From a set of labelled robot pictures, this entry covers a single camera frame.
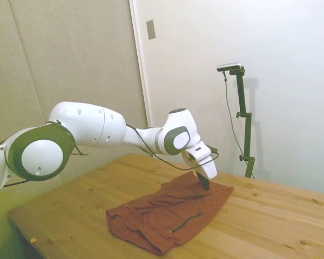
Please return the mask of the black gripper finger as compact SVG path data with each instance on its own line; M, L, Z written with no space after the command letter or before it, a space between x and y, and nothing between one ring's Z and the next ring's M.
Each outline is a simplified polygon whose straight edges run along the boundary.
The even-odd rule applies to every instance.
M203 176L202 174L197 172L197 177L199 181L202 184L202 187L204 190L209 190L210 189L210 181L206 176Z

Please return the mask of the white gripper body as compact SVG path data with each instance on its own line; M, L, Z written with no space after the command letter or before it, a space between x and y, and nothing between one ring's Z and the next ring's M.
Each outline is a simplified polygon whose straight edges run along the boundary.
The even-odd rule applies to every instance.
M218 157L218 153L210 153L205 155L195 155L187 151L182 151L184 162L193 168L197 173L201 174L207 179L212 179L217 176L217 169L214 160Z

